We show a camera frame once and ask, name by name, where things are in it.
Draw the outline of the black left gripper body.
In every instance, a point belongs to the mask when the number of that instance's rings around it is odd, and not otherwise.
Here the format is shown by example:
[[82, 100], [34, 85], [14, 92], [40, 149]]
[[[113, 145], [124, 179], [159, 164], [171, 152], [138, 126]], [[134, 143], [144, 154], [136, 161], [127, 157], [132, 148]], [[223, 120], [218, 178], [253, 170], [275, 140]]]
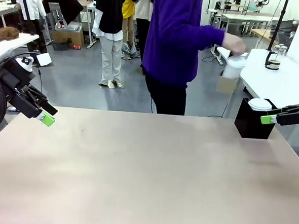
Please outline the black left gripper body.
[[5, 61], [0, 69], [0, 82], [5, 96], [33, 98], [32, 85], [30, 81], [35, 78], [32, 70], [34, 59], [31, 58], [10, 58]]

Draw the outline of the person's right hand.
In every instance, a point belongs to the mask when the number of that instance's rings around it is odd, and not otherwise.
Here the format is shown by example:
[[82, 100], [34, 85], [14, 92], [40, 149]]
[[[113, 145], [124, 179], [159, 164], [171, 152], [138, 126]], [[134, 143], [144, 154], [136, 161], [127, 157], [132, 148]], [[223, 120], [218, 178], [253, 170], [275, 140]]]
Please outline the person's right hand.
[[233, 56], [239, 56], [246, 52], [246, 46], [242, 39], [227, 32], [223, 37], [222, 47], [228, 49]]

